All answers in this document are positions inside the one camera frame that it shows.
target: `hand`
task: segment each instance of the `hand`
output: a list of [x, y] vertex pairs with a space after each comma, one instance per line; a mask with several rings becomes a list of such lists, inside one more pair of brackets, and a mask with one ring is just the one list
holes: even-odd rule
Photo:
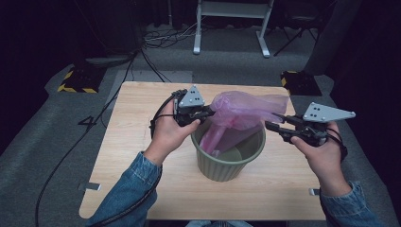
[[[329, 122], [327, 128], [339, 132], [336, 122]], [[334, 132], [327, 132], [338, 138]], [[319, 179], [324, 195], [342, 196], [351, 191], [351, 187], [342, 174], [339, 144], [332, 139], [328, 139], [323, 145], [315, 148], [296, 136], [291, 138], [291, 142], [305, 155], [310, 168]]]
[[144, 156], [157, 166], [161, 166], [167, 155], [178, 148], [186, 136], [195, 131], [200, 124], [198, 119], [185, 127], [180, 127], [171, 116], [173, 108], [171, 100], [160, 112], [160, 115], [168, 114], [168, 116], [160, 116], [156, 120], [152, 141], [144, 152]]

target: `pink plastic bag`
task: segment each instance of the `pink plastic bag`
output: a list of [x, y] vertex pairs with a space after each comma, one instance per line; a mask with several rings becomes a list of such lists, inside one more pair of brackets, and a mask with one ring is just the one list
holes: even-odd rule
[[253, 96], [239, 91], [217, 95], [210, 104], [216, 113], [209, 117], [212, 124], [200, 140], [200, 147], [212, 156], [219, 156], [260, 130], [261, 121], [280, 122], [272, 113], [284, 114], [288, 100], [288, 96]]

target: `white metal stand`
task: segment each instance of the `white metal stand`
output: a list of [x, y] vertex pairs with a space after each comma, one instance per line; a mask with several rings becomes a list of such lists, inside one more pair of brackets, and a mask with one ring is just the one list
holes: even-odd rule
[[195, 34], [194, 54], [201, 52], [201, 16], [225, 16], [225, 17], [246, 17], [262, 18], [262, 30], [256, 31], [265, 58], [270, 57], [270, 52], [264, 39], [266, 26], [270, 18], [274, 0], [269, 0], [268, 4], [249, 4], [249, 3], [230, 3], [230, 2], [208, 2], [198, 0], [197, 11], [197, 32]]

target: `plastic bucket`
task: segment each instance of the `plastic bucket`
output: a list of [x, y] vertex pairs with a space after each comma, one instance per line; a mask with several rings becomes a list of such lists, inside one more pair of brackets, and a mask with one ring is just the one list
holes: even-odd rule
[[213, 157], [200, 147], [201, 138], [209, 129], [210, 124], [210, 121], [206, 121], [191, 134], [192, 142], [197, 149], [198, 167], [208, 179], [216, 182], [228, 182], [262, 152], [266, 142], [266, 133], [262, 129], [218, 157]]

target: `denim jacket sleeve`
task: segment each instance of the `denim jacket sleeve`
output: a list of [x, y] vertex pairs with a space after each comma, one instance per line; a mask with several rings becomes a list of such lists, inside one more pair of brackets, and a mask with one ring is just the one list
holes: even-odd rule
[[[161, 169], [138, 153], [130, 167], [124, 171], [121, 178], [97, 208], [95, 214], [88, 219], [86, 226], [91, 226], [106, 218], [120, 214], [139, 201], [156, 183]], [[144, 226], [148, 209], [156, 202], [156, 191], [135, 210], [129, 212], [107, 226]]]
[[328, 226], [384, 226], [378, 217], [366, 206], [359, 183], [349, 183], [352, 191], [340, 197], [321, 194], [323, 211]]

